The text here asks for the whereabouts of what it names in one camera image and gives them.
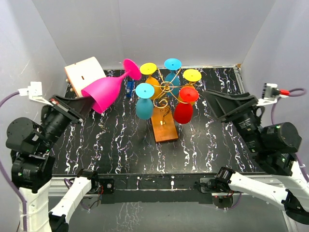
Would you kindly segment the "pink wine glass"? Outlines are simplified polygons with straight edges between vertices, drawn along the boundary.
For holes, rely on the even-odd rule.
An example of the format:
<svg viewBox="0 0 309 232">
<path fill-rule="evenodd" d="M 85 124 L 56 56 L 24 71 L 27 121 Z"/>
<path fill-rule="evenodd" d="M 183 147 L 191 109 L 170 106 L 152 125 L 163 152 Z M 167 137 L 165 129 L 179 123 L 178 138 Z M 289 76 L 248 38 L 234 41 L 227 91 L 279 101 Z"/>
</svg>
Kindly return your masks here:
<svg viewBox="0 0 309 232">
<path fill-rule="evenodd" d="M 119 77 L 104 77 L 96 80 L 81 90 L 83 97 L 92 97 L 95 103 L 92 109 L 101 114 L 108 109 L 117 99 L 122 81 L 129 76 L 133 80 L 141 79 L 141 72 L 137 64 L 130 60 L 124 59 L 123 67 L 125 73 Z"/>
</svg>

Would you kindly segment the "red wine glass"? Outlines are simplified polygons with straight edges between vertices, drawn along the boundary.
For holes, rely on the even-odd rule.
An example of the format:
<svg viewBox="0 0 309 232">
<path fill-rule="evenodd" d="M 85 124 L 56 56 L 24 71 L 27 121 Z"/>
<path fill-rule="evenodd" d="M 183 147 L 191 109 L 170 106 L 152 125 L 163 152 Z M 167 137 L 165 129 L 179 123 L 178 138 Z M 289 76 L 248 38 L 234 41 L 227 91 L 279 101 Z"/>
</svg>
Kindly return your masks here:
<svg viewBox="0 0 309 232">
<path fill-rule="evenodd" d="M 183 87 L 179 92 L 179 96 L 181 100 L 175 108 L 174 119 L 180 124 L 186 124 L 190 122 L 193 115 L 191 103 L 198 99 L 199 93 L 193 87 Z"/>
</svg>

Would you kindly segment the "light blue wine glass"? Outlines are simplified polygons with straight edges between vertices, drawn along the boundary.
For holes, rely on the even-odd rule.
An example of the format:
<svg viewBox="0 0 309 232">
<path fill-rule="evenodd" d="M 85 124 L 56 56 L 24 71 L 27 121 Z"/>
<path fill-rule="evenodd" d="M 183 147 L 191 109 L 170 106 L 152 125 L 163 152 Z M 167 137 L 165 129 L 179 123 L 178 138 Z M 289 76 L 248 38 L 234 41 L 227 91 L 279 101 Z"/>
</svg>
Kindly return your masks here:
<svg viewBox="0 0 309 232">
<path fill-rule="evenodd" d="M 139 97 L 136 104 L 136 115 L 138 118 L 148 120 L 153 114 L 153 103 L 151 97 L 155 89 L 148 83 L 141 83 L 136 87 L 136 94 Z"/>
</svg>

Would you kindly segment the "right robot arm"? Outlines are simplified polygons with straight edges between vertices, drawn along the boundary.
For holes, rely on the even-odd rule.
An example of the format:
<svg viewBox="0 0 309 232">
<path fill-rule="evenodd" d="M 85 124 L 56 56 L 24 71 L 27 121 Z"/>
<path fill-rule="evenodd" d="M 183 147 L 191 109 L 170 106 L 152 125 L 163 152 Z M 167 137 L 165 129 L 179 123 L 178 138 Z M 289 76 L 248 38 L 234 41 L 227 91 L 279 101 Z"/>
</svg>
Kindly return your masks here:
<svg viewBox="0 0 309 232">
<path fill-rule="evenodd" d="M 263 112 L 265 105 L 275 104 L 277 99 L 289 94 L 275 87 L 265 87 L 260 99 L 250 93 L 229 95 L 214 90 L 202 93 L 219 121 L 233 123 L 248 149 L 255 154 L 253 159 L 260 168 L 284 186 L 265 184 L 222 167 L 215 178 L 195 182 L 200 192 L 246 193 L 277 206 L 294 221 L 309 223 L 309 177 L 303 174 L 296 155 L 302 138 L 290 122 L 262 127 L 261 116 L 256 114 L 258 110 Z"/>
</svg>

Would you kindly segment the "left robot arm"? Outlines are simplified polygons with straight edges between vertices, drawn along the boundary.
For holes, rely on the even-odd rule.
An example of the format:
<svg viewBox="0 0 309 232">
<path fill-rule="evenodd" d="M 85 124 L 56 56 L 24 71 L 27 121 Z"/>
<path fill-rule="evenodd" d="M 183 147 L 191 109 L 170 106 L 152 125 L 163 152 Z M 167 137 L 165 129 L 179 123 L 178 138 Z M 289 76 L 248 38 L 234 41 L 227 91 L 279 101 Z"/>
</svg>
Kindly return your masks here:
<svg viewBox="0 0 309 232">
<path fill-rule="evenodd" d="M 3 176 L 18 196 L 21 232 L 67 232 L 70 218 L 87 193 L 99 189 L 96 171 L 81 169 L 60 202 L 48 209 L 49 188 L 55 158 L 49 152 L 71 123 L 82 123 L 95 101 L 54 95 L 45 102 L 41 123 L 20 117 L 7 128 L 6 147 L 11 151 L 12 168 Z"/>
</svg>

